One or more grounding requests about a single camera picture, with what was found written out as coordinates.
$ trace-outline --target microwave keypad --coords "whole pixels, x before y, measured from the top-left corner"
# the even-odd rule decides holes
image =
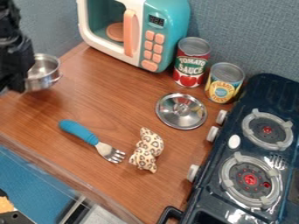
[[[142,66],[151,72],[158,69],[158,64],[162,61],[163,43],[165,36],[161,33],[155,34],[153,31],[145,32],[145,42]]]

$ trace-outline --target metal pot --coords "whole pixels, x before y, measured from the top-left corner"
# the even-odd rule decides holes
[[[50,88],[62,77],[58,58],[43,53],[35,54],[34,58],[35,64],[28,71],[28,78],[25,81],[26,92]]]

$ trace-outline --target stuffed leopard toy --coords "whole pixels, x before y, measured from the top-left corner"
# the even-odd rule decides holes
[[[140,170],[156,172],[156,159],[163,152],[162,138],[147,128],[140,130],[141,141],[136,144],[136,150],[129,162],[136,165]]]

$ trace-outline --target pink button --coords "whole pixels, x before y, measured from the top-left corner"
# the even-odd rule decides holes
[[[156,63],[146,59],[143,60],[142,66],[151,72],[155,72],[158,69],[158,65]]]
[[[145,49],[151,51],[151,50],[153,49],[153,42],[150,42],[150,41],[146,40],[146,41],[144,42],[144,47],[145,47]]]
[[[161,45],[154,45],[154,52],[155,53],[162,53],[163,47]]]
[[[155,37],[155,41],[156,41],[156,43],[161,45],[162,43],[164,43],[164,35],[161,33],[158,33]]]
[[[146,31],[145,38],[148,40],[154,40],[155,33],[153,31]]]
[[[156,54],[154,53],[154,56],[153,56],[153,61],[155,61],[156,63],[160,63],[162,60],[162,56],[160,54]]]
[[[145,59],[150,60],[152,54],[153,53],[150,52],[150,51],[144,51],[143,56],[144,56]]]

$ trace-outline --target gray wall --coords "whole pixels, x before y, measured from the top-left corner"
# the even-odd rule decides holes
[[[81,42],[75,0],[14,0],[21,10],[21,29],[35,53],[61,56]]]
[[[232,62],[251,75],[299,81],[298,0],[191,0],[189,35],[212,45],[212,63]]]
[[[80,42],[75,0],[15,1],[36,52],[60,56]],[[269,72],[299,81],[298,0],[190,1],[189,35],[211,43],[212,63],[228,61],[248,75]]]

